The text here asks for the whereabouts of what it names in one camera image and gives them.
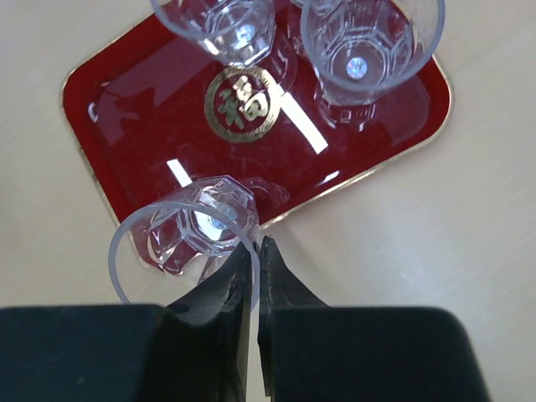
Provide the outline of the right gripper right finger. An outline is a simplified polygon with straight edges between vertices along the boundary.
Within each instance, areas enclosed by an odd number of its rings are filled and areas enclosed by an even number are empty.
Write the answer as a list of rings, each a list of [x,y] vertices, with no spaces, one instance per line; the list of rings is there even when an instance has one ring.
[[[272,401],[488,401],[461,322],[437,307],[331,307],[260,247],[258,344]]]

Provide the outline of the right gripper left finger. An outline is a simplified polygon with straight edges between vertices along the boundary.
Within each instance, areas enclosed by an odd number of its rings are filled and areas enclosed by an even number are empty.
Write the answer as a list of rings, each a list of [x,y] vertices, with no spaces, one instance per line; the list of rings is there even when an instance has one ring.
[[[4,401],[241,401],[252,259],[225,263],[168,306],[1,311]]]

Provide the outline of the clear glass corner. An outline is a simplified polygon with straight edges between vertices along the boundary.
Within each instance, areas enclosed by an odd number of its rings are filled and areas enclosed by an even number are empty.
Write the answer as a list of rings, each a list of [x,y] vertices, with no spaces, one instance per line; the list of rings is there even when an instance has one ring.
[[[253,191],[228,175],[199,179],[119,224],[107,257],[111,283],[124,304],[169,305],[214,276],[243,245],[257,302],[259,239]]]

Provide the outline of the clear glass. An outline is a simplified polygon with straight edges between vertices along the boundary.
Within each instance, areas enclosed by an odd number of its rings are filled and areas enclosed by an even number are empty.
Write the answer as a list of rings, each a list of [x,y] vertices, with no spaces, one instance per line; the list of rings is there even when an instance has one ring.
[[[273,1],[151,1],[169,31],[198,45],[221,64],[250,67],[272,50],[276,36]]]
[[[442,0],[305,1],[300,34],[322,97],[374,103],[422,70],[441,40]]]

